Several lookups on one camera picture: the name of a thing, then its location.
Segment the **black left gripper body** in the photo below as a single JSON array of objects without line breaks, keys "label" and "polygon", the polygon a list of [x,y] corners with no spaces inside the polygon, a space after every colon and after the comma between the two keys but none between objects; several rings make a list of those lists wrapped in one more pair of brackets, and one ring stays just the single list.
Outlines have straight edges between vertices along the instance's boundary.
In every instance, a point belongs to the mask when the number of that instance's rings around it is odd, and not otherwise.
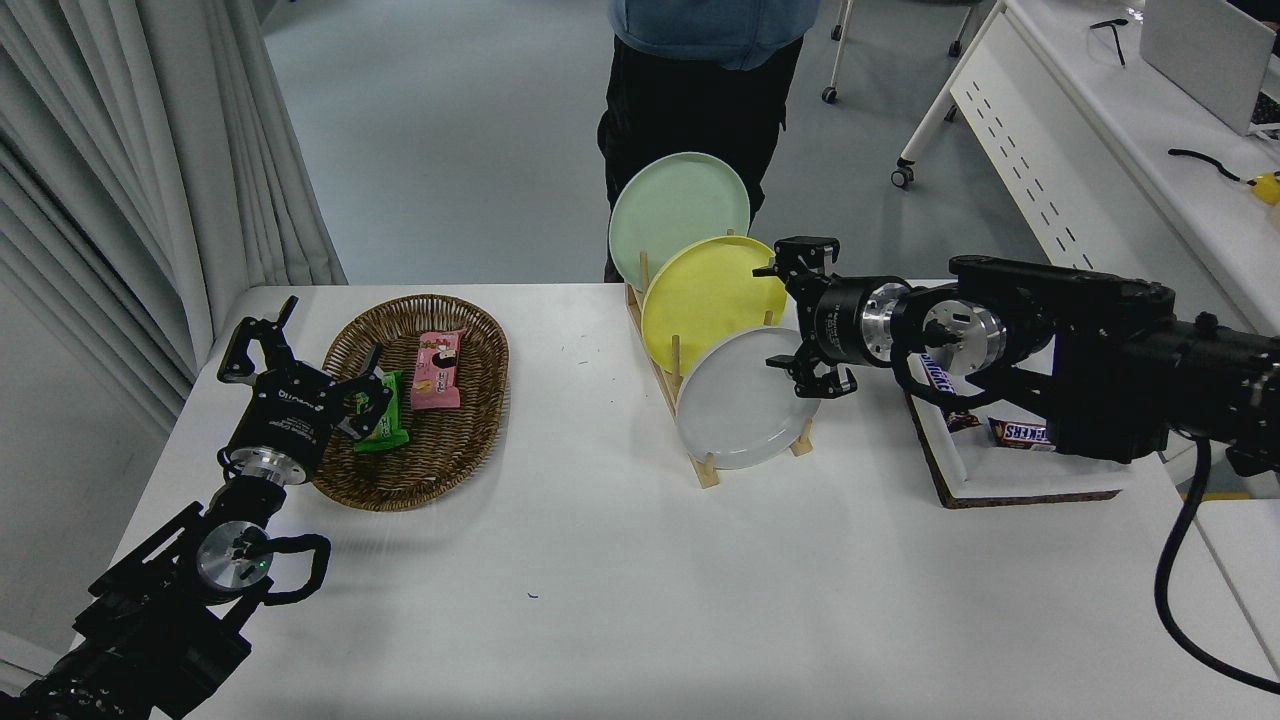
[{"label": "black left gripper body", "polygon": [[243,466],[268,455],[291,461],[288,473],[314,473],[340,420],[337,380],[297,365],[259,373],[253,397],[227,446],[227,460]]}]

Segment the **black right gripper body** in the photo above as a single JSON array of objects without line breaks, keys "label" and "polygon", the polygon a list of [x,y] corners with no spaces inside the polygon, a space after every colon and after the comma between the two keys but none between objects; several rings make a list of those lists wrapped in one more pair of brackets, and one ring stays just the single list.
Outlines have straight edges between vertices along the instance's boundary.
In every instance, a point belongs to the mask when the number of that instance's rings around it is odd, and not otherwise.
[{"label": "black right gripper body", "polygon": [[867,279],[841,275],[797,278],[797,323],[803,342],[797,356],[835,365],[867,366],[869,355],[861,332]]}]

